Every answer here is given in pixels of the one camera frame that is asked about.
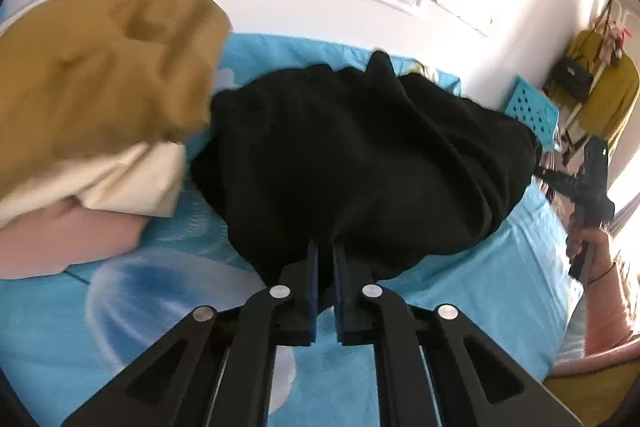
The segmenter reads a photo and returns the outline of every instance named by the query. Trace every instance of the black bag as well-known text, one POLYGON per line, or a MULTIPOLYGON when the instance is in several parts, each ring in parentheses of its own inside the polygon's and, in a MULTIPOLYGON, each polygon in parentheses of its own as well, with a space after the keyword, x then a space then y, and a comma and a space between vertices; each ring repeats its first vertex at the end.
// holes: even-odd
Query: black bag
MULTIPOLYGON (((598 31, 597 28, 600 25, 600 21, 606 13, 607 20, 605 22, 603 35, 607 34, 612 3, 613 0, 609 0, 609 2, 607 2, 607 5, 598 18, 593 31, 598 31)), ((593 85, 592 66, 598 60, 603 43, 604 38, 601 38, 600 45, 596 51, 596 56, 593 57, 593 62, 590 62, 584 55, 580 55, 580 49, 582 46, 578 46, 572 57, 562 57, 558 60, 551 71, 551 79, 559 86, 562 86, 569 95, 580 103, 585 103, 589 98, 591 86, 593 85), (581 60, 586 63, 586 68, 580 64, 581 60)))

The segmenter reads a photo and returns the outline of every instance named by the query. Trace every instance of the black cloth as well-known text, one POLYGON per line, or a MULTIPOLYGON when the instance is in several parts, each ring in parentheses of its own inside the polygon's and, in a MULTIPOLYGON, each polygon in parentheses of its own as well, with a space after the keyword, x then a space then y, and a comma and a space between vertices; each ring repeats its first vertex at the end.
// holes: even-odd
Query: black cloth
POLYGON ((220 92, 211 109, 191 174, 267 284, 311 238, 344 242, 377 279, 472 247, 520 201, 538 161, 526 126, 420 74, 396 77, 383 52, 364 72, 275 71, 220 92))

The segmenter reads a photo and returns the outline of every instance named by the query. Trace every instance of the blue perforated basket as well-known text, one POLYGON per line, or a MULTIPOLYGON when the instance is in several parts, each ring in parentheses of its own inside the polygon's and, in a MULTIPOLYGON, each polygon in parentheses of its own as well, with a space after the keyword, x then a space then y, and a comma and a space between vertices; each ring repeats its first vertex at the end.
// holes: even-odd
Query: blue perforated basket
POLYGON ((545 150, 556 148, 554 134, 560 117, 558 108, 519 76, 516 77, 516 87, 504 113, 529 127, 545 150))

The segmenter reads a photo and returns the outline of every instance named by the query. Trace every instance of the hanging clothes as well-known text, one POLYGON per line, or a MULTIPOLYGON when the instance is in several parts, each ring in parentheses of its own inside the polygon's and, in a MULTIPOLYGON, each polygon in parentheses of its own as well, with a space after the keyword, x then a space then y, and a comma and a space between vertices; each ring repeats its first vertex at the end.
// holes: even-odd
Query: hanging clothes
MULTIPOLYGON (((571 57, 576 50, 580 50, 585 57, 596 57, 601 40, 602 35, 596 30, 582 31, 569 48, 567 56, 571 57)), ((591 70, 597 71, 601 63, 598 58, 591 70)), ((585 133, 607 140, 609 150, 613 150, 631 116, 639 91, 638 69, 631 57, 623 54, 617 65, 604 69, 587 102, 578 111, 576 120, 585 133)), ((561 86, 553 83, 548 95, 556 105, 568 111, 573 110, 577 103, 561 86)))
POLYGON ((209 121, 230 29, 212 0, 51 0, 0 36, 0 198, 59 160, 209 121))
POLYGON ((0 200, 0 227, 69 196, 84 208, 170 217, 180 194, 186 150, 181 143, 139 143, 117 155, 64 160, 0 200))
POLYGON ((311 238, 344 242, 376 279, 472 247, 520 201, 539 158, 526 126, 420 74, 396 77, 383 52, 364 72, 275 71, 220 92, 211 110, 191 174, 267 284, 311 238))
POLYGON ((84 208, 66 198, 0 229, 0 279, 60 273, 133 250, 148 217, 84 208))

